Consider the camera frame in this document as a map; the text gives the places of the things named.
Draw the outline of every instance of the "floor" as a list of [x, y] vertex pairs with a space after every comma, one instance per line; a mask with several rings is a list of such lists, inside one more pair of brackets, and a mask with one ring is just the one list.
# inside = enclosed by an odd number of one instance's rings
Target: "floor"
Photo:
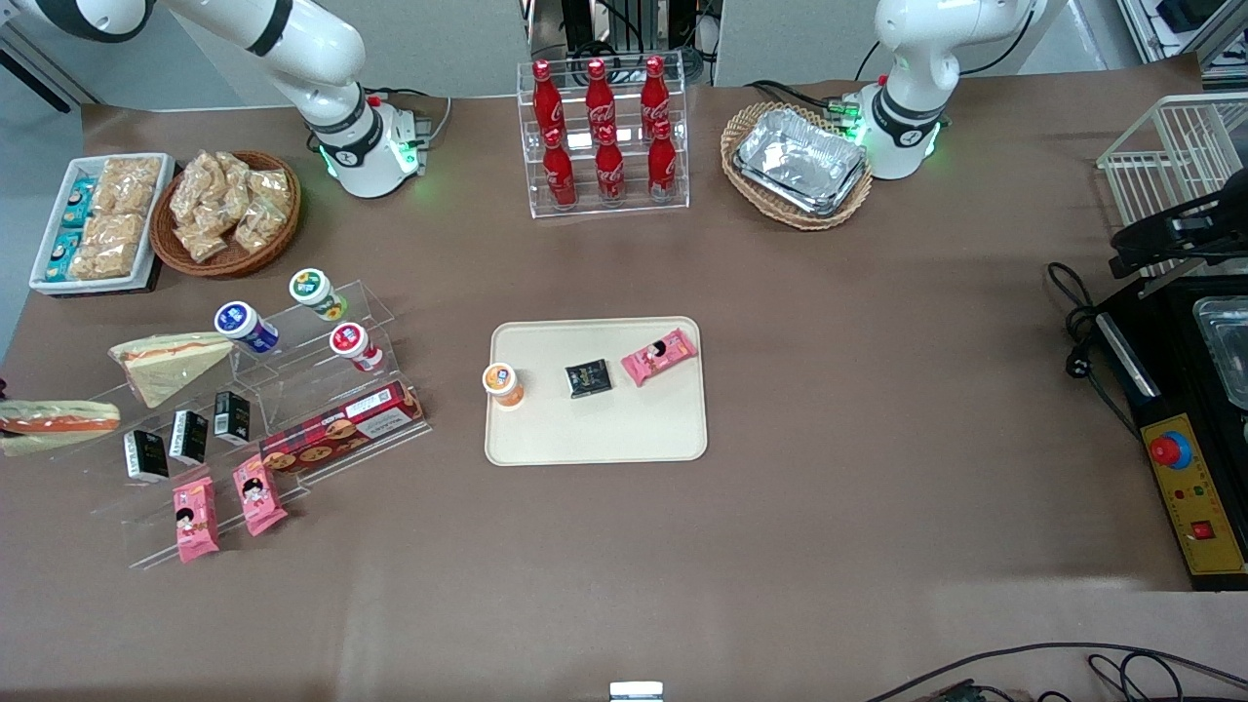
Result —
[[[1119, 69], [1139, 62], [1114, 0], [1070, 0], [1021, 74]], [[39, 247], [47, 200], [64, 164], [81, 154], [76, 114], [60, 115], [0, 71], [0, 361], [25, 305], [29, 261]]]

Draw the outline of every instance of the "white robotic arm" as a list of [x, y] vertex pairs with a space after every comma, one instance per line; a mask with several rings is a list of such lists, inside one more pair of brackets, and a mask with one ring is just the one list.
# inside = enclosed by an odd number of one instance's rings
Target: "white robotic arm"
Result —
[[[19, 10], [95, 41], [139, 34], [155, 0], [10, 0]], [[182, 17], [256, 55], [322, 144], [352, 195], [378, 197], [417, 174], [412, 112], [366, 99], [359, 32], [311, 0], [163, 0]]]
[[862, 146], [875, 176], [919, 169], [961, 74], [953, 49], [995, 41], [1043, 14], [1047, 0], [880, 0], [875, 30], [894, 52], [885, 84], [859, 94]]

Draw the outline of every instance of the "coca-cola bottle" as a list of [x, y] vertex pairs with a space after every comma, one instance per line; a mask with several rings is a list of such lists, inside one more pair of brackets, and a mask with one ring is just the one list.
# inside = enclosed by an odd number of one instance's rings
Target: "coca-cola bottle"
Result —
[[655, 202], [671, 200], [676, 190], [676, 147], [671, 145], [671, 122], [654, 122], [650, 142], [650, 197]]
[[563, 150], [563, 140], [559, 132], [550, 130], [542, 135], [545, 140], [547, 152], [542, 157], [542, 165], [547, 170], [547, 185], [550, 186], [550, 197], [554, 199], [555, 210], [570, 210], [577, 206], [577, 184], [572, 177], [572, 159]]
[[607, 85], [607, 64], [602, 59], [589, 60], [589, 89], [585, 90], [585, 111], [589, 114], [589, 134], [594, 144], [602, 145], [602, 136], [612, 134], [615, 142], [615, 95]]
[[641, 137], [654, 137], [655, 122], [668, 119], [668, 84], [663, 82], [663, 56], [645, 60], [645, 85], [641, 86]]
[[598, 167], [598, 194], [607, 207], [619, 207], [624, 204], [624, 155], [615, 145], [615, 125], [608, 125], [597, 134], [594, 165]]
[[542, 130], [543, 139], [548, 131], [554, 131], [563, 139], [567, 131], [563, 122], [563, 97], [559, 95], [559, 89], [550, 82], [550, 62], [533, 61], [533, 77], [537, 79], [537, 86], [533, 89], [533, 115], [538, 119], [538, 129]]

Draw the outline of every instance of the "yogurt cup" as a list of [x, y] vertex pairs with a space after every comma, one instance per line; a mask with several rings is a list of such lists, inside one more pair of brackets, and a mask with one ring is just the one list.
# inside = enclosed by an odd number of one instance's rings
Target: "yogurt cup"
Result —
[[386, 352], [368, 340], [368, 331], [356, 322], [343, 322], [333, 327], [329, 349], [366, 373], [379, 368], [386, 358]]
[[243, 344], [256, 353], [266, 353], [277, 346], [277, 327], [242, 300], [222, 305], [213, 325], [221, 336]]
[[524, 386], [515, 376], [515, 368], [507, 363], [490, 363], [480, 375], [480, 383], [500, 407], [512, 408], [524, 400]]
[[347, 314], [346, 297], [333, 290], [329, 277], [318, 269], [303, 269], [291, 276], [291, 297], [327, 322], [336, 322]]

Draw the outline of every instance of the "sandwich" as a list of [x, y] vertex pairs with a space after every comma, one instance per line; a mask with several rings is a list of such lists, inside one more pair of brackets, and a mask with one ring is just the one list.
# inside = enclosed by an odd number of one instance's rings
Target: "sandwich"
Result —
[[149, 407], [157, 407], [230, 356], [233, 342], [216, 332], [149, 336], [109, 350], [126, 382]]

